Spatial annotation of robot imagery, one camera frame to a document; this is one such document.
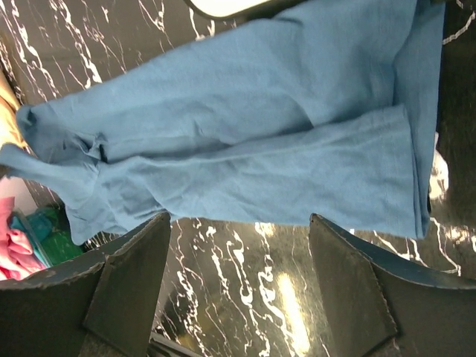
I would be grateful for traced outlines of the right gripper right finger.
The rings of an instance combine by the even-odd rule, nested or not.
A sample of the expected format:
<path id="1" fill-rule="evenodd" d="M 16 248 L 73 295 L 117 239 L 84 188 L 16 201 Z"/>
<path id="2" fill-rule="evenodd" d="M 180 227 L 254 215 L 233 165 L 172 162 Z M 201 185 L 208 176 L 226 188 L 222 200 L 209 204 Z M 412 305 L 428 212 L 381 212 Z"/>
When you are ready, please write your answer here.
<path id="1" fill-rule="evenodd" d="M 403 259 L 322 216 L 309 244 L 337 356 L 474 356 L 475 281 Z"/>

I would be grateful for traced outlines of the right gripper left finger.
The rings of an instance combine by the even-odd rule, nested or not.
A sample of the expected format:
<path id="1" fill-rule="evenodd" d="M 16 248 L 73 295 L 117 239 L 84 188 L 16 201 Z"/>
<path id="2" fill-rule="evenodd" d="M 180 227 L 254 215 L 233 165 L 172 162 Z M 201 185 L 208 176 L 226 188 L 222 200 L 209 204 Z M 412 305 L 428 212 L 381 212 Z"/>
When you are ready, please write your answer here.
<path id="1" fill-rule="evenodd" d="M 2 356 L 145 356 L 171 227 L 160 214 L 73 260 L 1 282 Z"/>

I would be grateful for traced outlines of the blue t shirt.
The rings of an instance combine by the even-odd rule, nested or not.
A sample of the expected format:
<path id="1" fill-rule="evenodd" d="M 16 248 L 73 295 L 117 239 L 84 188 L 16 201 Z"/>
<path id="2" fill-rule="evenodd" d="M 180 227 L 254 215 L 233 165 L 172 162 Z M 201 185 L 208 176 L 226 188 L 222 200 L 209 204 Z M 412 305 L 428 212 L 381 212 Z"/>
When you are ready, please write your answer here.
<path id="1" fill-rule="evenodd" d="M 168 212 L 422 239 L 445 7 L 305 1 L 24 106 L 11 175 L 52 189 L 80 245 Z"/>

